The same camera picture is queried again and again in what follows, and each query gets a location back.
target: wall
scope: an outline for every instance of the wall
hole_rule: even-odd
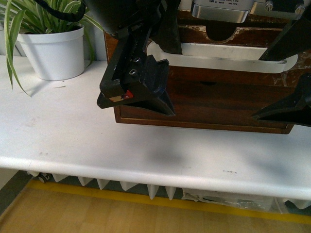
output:
[[[0,189],[17,173],[17,170],[0,168]]]

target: floor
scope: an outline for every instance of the floor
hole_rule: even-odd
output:
[[[309,233],[311,216],[31,180],[0,216],[0,233]]]

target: wooden box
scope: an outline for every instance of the wooden box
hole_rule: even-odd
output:
[[[243,24],[206,22],[179,12],[182,42],[267,47],[286,20],[248,16]],[[105,35],[108,61],[117,40]],[[299,77],[310,72],[310,52],[299,54],[297,64],[281,74],[170,67],[167,91],[176,116],[167,117],[130,106],[115,107],[118,123],[289,133],[292,125],[252,119],[258,110],[293,93]]]

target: screw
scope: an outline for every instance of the screw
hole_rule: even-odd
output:
[[[303,3],[301,3],[301,4],[297,4],[296,5],[296,8],[295,8],[295,14],[296,15],[302,15],[303,14],[303,12],[305,11],[305,5],[303,4]]]
[[[137,75],[137,70],[132,69],[128,74],[131,75],[131,76],[136,76]]]
[[[140,57],[135,58],[133,61],[134,61],[135,63],[140,62]]]
[[[265,9],[266,9],[266,11],[272,11],[272,9],[273,9],[273,1],[266,1],[266,4],[265,4]]]

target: silver panel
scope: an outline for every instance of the silver panel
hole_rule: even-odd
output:
[[[200,6],[192,3],[191,14],[196,18],[233,23],[243,23],[248,11],[230,10],[216,7]]]
[[[249,11],[254,0],[193,0],[199,6],[225,8],[238,11]]]
[[[275,18],[300,19],[300,15],[296,15],[295,13],[266,11],[265,3],[262,2],[254,2],[254,5],[249,13],[258,16],[269,16]]]

